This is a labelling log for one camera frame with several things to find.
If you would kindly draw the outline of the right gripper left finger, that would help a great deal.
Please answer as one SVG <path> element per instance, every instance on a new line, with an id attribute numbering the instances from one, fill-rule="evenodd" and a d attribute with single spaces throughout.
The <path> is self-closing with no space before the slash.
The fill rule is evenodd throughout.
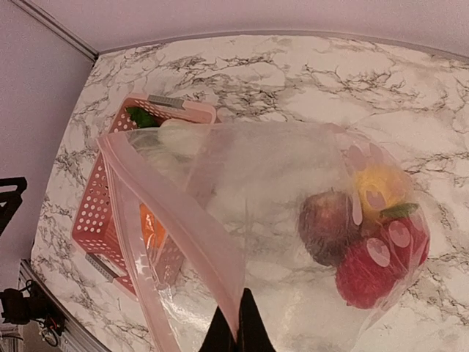
<path id="1" fill-rule="evenodd" d="M 218 307 L 204 338 L 200 352 L 235 352 L 237 346 L 226 319 Z"/>

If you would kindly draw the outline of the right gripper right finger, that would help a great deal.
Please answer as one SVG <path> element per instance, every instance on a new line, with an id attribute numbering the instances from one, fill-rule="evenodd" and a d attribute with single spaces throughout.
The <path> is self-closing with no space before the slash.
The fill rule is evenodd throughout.
<path id="1" fill-rule="evenodd" d="M 240 302 L 237 350 L 276 352 L 265 329 L 252 292 L 245 288 Z"/>

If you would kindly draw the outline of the clear zip top bag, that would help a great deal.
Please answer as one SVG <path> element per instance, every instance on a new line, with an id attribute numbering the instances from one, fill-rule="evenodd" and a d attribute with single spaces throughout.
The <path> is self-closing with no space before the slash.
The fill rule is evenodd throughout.
<path id="1" fill-rule="evenodd" d="M 98 140 L 117 237 L 156 348 L 200 351 L 218 307 L 237 346 L 240 302 L 248 288 L 276 351 L 352 350 L 423 265 L 371 309 L 348 306 L 336 288 L 339 265 L 316 263 L 300 239 L 300 207 L 311 195 L 343 191 L 360 226 L 357 242 L 382 239 L 383 225 L 400 218 L 412 219 L 429 235 L 412 182 L 405 202 L 367 221 L 355 173 L 371 165 L 402 168 L 363 134 L 301 122 L 205 126 L 210 131 L 198 153 L 181 155 L 184 171 L 177 174 L 161 174 L 141 154 L 146 147 L 164 147 L 159 128 Z M 141 203 L 166 229 L 159 249 L 145 246 Z"/>

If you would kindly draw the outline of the red pepper front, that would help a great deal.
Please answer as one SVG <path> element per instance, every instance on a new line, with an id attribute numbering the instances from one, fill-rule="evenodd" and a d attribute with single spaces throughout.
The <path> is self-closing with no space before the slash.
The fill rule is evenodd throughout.
<path id="1" fill-rule="evenodd" d="M 346 250 L 336 270 L 336 288 L 348 306 L 371 309 L 405 274 L 384 240 L 365 238 Z"/>

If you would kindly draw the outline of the red pepper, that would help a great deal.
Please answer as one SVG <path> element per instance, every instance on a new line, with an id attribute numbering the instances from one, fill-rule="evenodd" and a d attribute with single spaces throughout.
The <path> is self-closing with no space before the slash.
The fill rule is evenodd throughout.
<path id="1" fill-rule="evenodd" d="M 388 221 L 379 234 L 391 254 L 391 268 L 401 279 L 420 268 L 429 254 L 430 239 L 425 229 L 417 227 L 409 218 Z"/>
<path id="2" fill-rule="evenodd" d="M 384 240 L 365 238 L 346 250 L 336 270 L 336 288 L 348 306 L 371 309 L 405 274 Z"/>

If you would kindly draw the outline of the dark purple pepper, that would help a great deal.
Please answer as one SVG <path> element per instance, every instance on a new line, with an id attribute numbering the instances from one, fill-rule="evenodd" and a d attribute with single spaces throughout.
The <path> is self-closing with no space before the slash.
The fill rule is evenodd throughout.
<path id="1" fill-rule="evenodd" d="M 298 233 L 316 263 L 338 266 L 347 248 L 360 238 L 350 196 L 331 189 L 307 197 L 300 207 Z"/>

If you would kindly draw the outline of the yellow pepper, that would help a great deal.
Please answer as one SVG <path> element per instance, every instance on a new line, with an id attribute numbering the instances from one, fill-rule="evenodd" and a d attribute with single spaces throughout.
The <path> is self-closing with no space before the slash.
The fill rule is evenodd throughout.
<path id="1" fill-rule="evenodd" d="M 354 176 L 363 219 L 376 221 L 382 210 L 405 202 L 412 192 L 410 178 L 400 168 L 371 165 Z"/>

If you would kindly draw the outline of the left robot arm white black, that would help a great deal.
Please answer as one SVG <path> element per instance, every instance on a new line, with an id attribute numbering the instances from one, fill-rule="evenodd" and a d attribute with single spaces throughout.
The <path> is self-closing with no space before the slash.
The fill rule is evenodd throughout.
<path id="1" fill-rule="evenodd" d="M 23 202 L 22 193 L 26 190 L 27 185 L 28 183 L 25 177 L 8 177 L 1 179 L 1 235 L 21 206 Z"/>

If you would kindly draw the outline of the orange pepper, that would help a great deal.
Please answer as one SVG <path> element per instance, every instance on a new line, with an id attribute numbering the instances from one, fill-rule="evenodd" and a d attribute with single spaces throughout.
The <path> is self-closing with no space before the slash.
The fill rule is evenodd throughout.
<path id="1" fill-rule="evenodd" d="M 166 229 L 145 204 L 141 203 L 139 210 L 141 231 L 146 248 L 159 249 L 166 239 Z"/>

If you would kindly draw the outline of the pink plastic basket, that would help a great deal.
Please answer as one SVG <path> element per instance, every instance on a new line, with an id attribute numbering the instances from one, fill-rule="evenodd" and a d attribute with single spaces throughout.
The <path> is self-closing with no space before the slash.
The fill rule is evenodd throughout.
<path id="1" fill-rule="evenodd" d="M 215 108 L 206 103 L 133 93 L 120 104 L 108 129 L 109 133 L 137 128 L 127 112 L 130 107 L 145 110 L 159 124 L 168 119 L 207 124 L 213 124 L 217 120 Z M 72 239 L 85 259 L 104 276 L 107 282 L 117 286 L 132 299 L 136 299 L 114 226 L 102 155 L 98 155 L 95 159 L 75 218 Z"/>

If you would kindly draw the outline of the white cabbage lower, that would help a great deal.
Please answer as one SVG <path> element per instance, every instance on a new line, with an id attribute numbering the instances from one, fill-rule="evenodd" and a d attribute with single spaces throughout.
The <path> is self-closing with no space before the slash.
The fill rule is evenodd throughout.
<path id="1" fill-rule="evenodd" d="M 151 146 L 141 151 L 146 162 L 161 174 L 177 174 L 184 171 L 181 155 L 165 147 Z"/>

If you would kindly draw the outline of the white cabbage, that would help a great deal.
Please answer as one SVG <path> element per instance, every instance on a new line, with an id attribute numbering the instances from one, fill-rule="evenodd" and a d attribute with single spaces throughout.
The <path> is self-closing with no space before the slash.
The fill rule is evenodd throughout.
<path id="1" fill-rule="evenodd" d="M 161 174 L 177 174 L 184 171 L 181 155 L 165 147 L 151 146 L 141 151 L 146 162 Z"/>
<path id="2" fill-rule="evenodd" d="M 158 129 L 158 141 L 172 153 L 190 156 L 198 153 L 209 131 L 203 124 L 168 120 Z"/>

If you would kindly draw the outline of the white cabbage upper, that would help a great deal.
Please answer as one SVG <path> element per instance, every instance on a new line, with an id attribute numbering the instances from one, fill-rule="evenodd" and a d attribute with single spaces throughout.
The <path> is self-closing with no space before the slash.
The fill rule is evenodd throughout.
<path id="1" fill-rule="evenodd" d="M 168 120 L 158 129 L 158 141 L 172 153 L 190 156 L 198 153 L 209 131 L 203 124 Z"/>

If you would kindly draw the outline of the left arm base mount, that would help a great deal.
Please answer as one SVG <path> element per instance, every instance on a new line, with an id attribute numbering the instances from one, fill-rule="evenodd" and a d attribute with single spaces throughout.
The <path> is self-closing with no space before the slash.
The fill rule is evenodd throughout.
<path id="1" fill-rule="evenodd" d="M 27 325 L 35 322 L 40 327 L 43 341 L 51 347 L 59 346 L 65 315 L 36 281 L 28 279 L 21 289 L 7 288 L 1 291 L 1 305 L 4 323 Z"/>

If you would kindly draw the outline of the left aluminium corner post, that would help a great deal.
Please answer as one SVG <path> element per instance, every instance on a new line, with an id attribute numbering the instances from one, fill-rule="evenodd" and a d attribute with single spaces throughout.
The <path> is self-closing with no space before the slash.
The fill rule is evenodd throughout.
<path id="1" fill-rule="evenodd" d="M 77 34 L 70 31 L 65 25 L 61 24 L 57 19 L 55 19 L 55 17 L 36 5 L 33 1 L 12 0 L 11 2 L 43 26 L 50 29 L 55 35 L 60 37 L 88 59 L 95 62 L 99 57 L 98 51 L 96 51 L 91 45 L 87 44 Z"/>

